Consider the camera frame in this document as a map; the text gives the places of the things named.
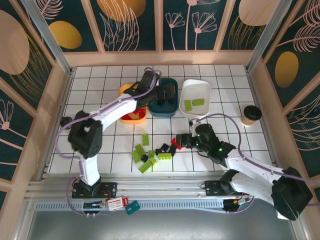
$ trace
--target red object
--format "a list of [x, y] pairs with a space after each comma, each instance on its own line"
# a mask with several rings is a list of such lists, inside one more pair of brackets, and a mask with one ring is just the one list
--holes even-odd
[[171, 140], [171, 143], [172, 143], [173, 145], [175, 145], [178, 150], [181, 150], [181, 149], [182, 149], [182, 146], [179, 146], [179, 145], [177, 144], [176, 138], [172, 139], [172, 140]]
[[129, 200], [128, 200], [127, 197], [123, 197], [122, 198], [122, 204], [123, 204], [124, 207], [129, 205]]
[[137, 110], [134, 110], [134, 111], [131, 112], [131, 113], [128, 113], [128, 114], [124, 115], [123, 117], [121, 117], [121, 119], [122, 119], [122, 120], [136, 120], [136, 119], [132, 119], [132, 118], [130, 117], [131, 114], [135, 114], [135, 115], [139, 116], [139, 119], [142, 119], [142, 118], [145, 117], [146, 111], [145, 111], [144, 108], [139, 108], [139, 109], [137, 109]]

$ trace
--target white bowl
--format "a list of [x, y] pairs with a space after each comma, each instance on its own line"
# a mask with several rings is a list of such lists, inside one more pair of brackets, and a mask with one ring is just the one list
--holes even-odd
[[[187, 119], [201, 118], [209, 113], [211, 86], [206, 81], [188, 79], [182, 85], [179, 109]], [[204, 99], [204, 104], [193, 106], [192, 100]], [[185, 100], [191, 101], [191, 111], [186, 111]]]

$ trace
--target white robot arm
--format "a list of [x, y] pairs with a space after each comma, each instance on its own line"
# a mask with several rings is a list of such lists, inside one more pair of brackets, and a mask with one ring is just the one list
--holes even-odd
[[[72, 124], [68, 141], [72, 148], [81, 154], [78, 161], [79, 185], [92, 197], [99, 192], [101, 186], [97, 154], [102, 146], [103, 131], [122, 116], [145, 106], [149, 101], [172, 98], [176, 91], [175, 86], [158, 86], [160, 80], [159, 75], [146, 71], [141, 81], [124, 91], [113, 102], [90, 113], [79, 111], [76, 114], [75, 120], [79, 120]], [[220, 180], [221, 187], [227, 194], [247, 193], [270, 203], [290, 220], [298, 218], [313, 197], [310, 190], [304, 182], [273, 174], [282, 172], [300, 176], [297, 170], [283, 170], [264, 164], [240, 153], [235, 146], [219, 141], [210, 124], [201, 124], [199, 121], [193, 123], [192, 133], [178, 134], [176, 142], [181, 147], [196, 148], [206, 153], [214, 163], [230, 168]]]

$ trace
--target coffee cup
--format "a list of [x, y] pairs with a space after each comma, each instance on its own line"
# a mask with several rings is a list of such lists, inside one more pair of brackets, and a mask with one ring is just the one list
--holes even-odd
[[260, 108], [257, 106], [249, 105], [243, 110], [241, 121], [244, 125], [250, 126], [259, 120], [262, 116]]

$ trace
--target green lego brick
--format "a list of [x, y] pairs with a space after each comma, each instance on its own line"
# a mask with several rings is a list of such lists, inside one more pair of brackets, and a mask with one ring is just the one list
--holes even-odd
[[172, 159], [172, 155], [171, 155], [171, 153], [159, 153], [158, 154], [158, 159], [159, 160], [171, 160]]
[[142, 145], [149, 146], [149, 134], [148, 133], [142, 134]]
[[156, 152], [153, 151], [153, 150], [150, 150], [149, 153], [148, 153], [148, 157], [149, 157], [149, 158], [154, 158], [155, 155], [156, 155]]
[[190, 100], [184, 100], [184, 107], [186, 112], [190, 112], [192, 110], [191, 107], [191, 101]]
[[136, 150], [137, 153], [139, 154], [140, 158], [141, 158], [143, 155], [146, 155], [145, 150], [143, 149], [143, 147], [142, 147], [140, 144], [137, 144], [137, 145], [135, 146], [135, 150]]
[[141, 173], [144, 173], [145, 171], [147, 171], [150, 167], [152, 166], [152, 162], [151, 161], [146, 161], [141, 167], [139, 167], [139, 171]]
[[205, 104], [205, 99], [204, 98], [192, 100], [192, 105], [193, 106], [200, 106], [200, 105], [203, 105], [203, 104]]
[[154, 157], [151, 157], [149, 161], [152, 163], [153, 166], [157, 163], [157, 160]]
[[141, 162], [139, 153], [136, 150], [131, 152], [131, 156], [136, 164]]

